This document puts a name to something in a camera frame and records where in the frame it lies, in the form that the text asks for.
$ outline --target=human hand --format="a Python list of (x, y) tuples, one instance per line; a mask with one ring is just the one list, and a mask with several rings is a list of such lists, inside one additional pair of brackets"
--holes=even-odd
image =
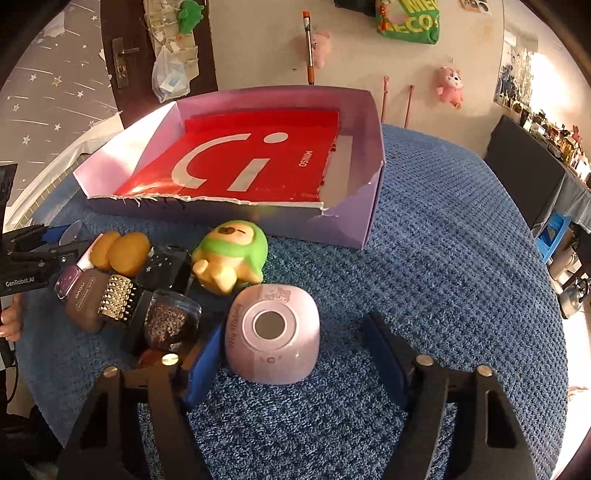
[(17, 293), (12, 297), (12, 304), (2, 312), (0, 325), (0, 338), (6, 338), (10, 342), (18, 342), (21, 337), (21, 302), (22, 294)]

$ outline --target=open cardboard box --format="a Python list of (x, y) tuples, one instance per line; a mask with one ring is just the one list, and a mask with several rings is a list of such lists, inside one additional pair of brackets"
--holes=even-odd
[[(329, 157), (319, 202), (241, 202), (208, 197), (118, 197), (114, 193), (184, 134), (184, 121), (253, 109), (339, 112), (337, 149)], [(267, 234), (363, 248), (368, 241), (384, 168), (378, 111), (365, 90), (273, 86), (207, 93), (169, 103), (142, 118), (88, 158), (74, 176), (89, 206), (102, 213), (216, 226), (257, 223)]]

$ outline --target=red notebook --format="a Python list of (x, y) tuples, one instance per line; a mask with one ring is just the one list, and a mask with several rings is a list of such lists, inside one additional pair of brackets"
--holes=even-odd
[(190, 118), (186, 133), (116, 192), (318, 202), (338, 112), (263, 110)]

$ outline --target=metal screw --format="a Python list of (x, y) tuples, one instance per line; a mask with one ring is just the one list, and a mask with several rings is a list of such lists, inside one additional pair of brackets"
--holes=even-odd
[(107, 378), (111, 378), (111, 377), (114, 377), (118, 371), (119, 371), (119, 369), (117, 367), (113, 367), (113, 366), (107, 367), (103, 371), (103, 375)]
[(492, 368), (488, 365), (478, 365), (476, 371), (483, 377), (492, 377)]
[(176, 353), (167, 353), (162, 357), (162, 364), (170, 367), (178, 363), (178, 355)]
[(431, 358), (428, 355), (417, 355), (415, 360), (419, 365), (422, 365), (424, 367), (430, 367), (431, 365), (433, 365), (433, 358)]

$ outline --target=blue textured rug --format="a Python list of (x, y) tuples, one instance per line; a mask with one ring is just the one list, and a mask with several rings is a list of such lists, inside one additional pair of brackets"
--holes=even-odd
[[(384, 137), (388, 164), (366, 250), (270, 239), (265, 281), (294, 284), (314, 297), (320, 358), (308, 379), (286, 387), (220, 371), (209, 399), (190, 415), (215, 479), (381, 477), (405, 414), (388, 401), (361, 345), (360, 318), (369, 310), (382, 311), (394, 332), (443, 365), (492, 365), (538, 477), (550, 478), (566, 418), (566, 352), (558, 304), (527, 226), (473, 153), (394, 127), (384, 127)], [(206, 232), (98, 215), (76, 190), (66, 179), (36, 221), (83, 218), (93, 234), (140, 230), (155, 244), (188, 248)], [(108, 332), (87, 335), (68, 321), (50, 290), (29, 295), (18, 360), (62, 442), (97, 374), (128, 361), (109, 345)], [(432, 478), (441, 478), (447, 450), (441, 442)]]

